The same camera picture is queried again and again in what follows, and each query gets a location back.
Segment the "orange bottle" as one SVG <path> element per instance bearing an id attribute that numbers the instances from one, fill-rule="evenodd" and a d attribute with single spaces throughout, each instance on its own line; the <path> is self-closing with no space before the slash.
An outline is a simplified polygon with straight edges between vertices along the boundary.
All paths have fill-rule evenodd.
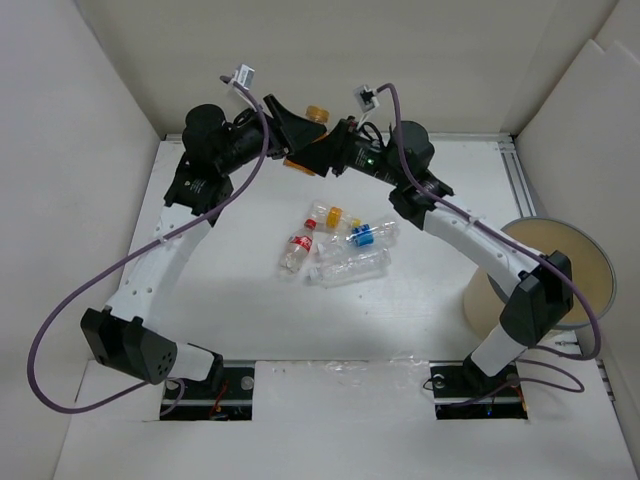
<path id="1" fill-rule="evenodd" d="M 308 120 L 321 124 L 321 125 L 326 125 L 329 121 L 330 118 L 330 114 L 327 110 L 318 107 L 318 106 L 314 106 L 314 105 L 309 105 L 306 109 L 305 112 L 305 116 Z M 299 165 L 297 163 L 294 163 L 293 161 L 291 161 L 289 158 L 285 158 L 283 160 L 283 165 L 300 171 L 308 176 L 315 176 L 315 173 L 309 169 L 307 169 L 306 167 Z"/>

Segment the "red cap labelled bottle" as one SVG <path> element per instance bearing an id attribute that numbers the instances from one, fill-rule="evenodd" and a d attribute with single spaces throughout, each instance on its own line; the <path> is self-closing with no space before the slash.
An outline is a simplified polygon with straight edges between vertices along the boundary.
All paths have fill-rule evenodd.
<path id="1" fill-rule="evenodd" d="M 313 246 L 316 227 L 317 222 L 308 218 L 303 226 L 289 237 L 279 260 L 281 269 L 290 274 L 297 274 L 300 271 Z"/>

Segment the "large clear bottle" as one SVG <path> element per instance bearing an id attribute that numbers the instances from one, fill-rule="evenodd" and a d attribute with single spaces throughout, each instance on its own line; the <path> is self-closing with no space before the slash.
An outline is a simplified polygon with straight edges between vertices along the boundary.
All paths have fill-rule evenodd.
<path id="1" fill-rule="evenodd" d="M 390 265 L 388 249 L 370 250 L 312 267 L 308 271 L 308 279 L 311 285 L 325 288 L 345 286 L 383 277 Z"/>

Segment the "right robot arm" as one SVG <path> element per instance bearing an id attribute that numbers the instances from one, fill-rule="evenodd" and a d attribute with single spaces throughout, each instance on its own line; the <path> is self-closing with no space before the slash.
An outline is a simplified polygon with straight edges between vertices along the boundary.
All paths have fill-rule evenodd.
<path id="1" fill-rule="evenodd" d="M 517 385 L 508 366 L 571 311 L 572 265 L 560 251 L 543 254 L 475 219 L 430 172 L 434 154 L 427 130 L 416 122 L 402 121 L 387 142 L 376 142 L 358 132 L 352 117 L 333 130 L 308 125 L 289 149 L 293 163 L 317 175 L 339 176 L 351 168 L 393 185 L 389 200 L 403 219 L 454 247 L 493 280 L 503 310 L 461 366 L 470 398 L 479 400 Z"/>

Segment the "blue label crushed bottle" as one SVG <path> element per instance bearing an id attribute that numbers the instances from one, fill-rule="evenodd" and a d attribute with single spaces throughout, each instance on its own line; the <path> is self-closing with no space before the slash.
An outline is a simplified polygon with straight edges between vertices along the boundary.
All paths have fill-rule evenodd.
<path id="1" fill-rule="evenodd" d="M 368 248 L 385 248 L 394 245 L 400 228 L 393 217 L 383 217 L 373 223 L 364 223 L 350 230 L 330 235 L 317 245 L 321 260 L 331 259 Z"/>

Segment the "yellow cap small bottle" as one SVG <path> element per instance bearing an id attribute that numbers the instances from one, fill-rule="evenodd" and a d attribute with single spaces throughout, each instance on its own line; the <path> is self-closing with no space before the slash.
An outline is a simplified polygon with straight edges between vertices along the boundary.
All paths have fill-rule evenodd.
<path id="1" fill-rule="evenodd" d="M 326 231 L 350 231 L 362 224 L 362 220 L 355 215 L 320 200 L 312 202 L 309 217 Z"/>

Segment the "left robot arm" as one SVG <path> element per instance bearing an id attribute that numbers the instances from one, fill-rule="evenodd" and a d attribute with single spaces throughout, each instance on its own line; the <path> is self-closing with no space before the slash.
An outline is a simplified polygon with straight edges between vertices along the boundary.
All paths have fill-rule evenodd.
<path id="1" fill-rule="evenodd" d="M 326 133 L 329 114 L 310 106 L 298 116 L 274 96 L 269 112 L 247 108 L 233 120 L 214 104 L 191 109 L 185 118 L 185 152 L 164 196 L 153 247 L 141 255 L 124 284 L 101 310 L 89 309 L 81 329 L 95 360 L 108 368 L 157 385 L 188 380 L 201 396 L 222 387 L 223 358 L 162 335 L 170 294 L 198 244 L 217 221 L 212 209 L 231 198 L 230 175 L 260 154 L 280 159 Z"/>

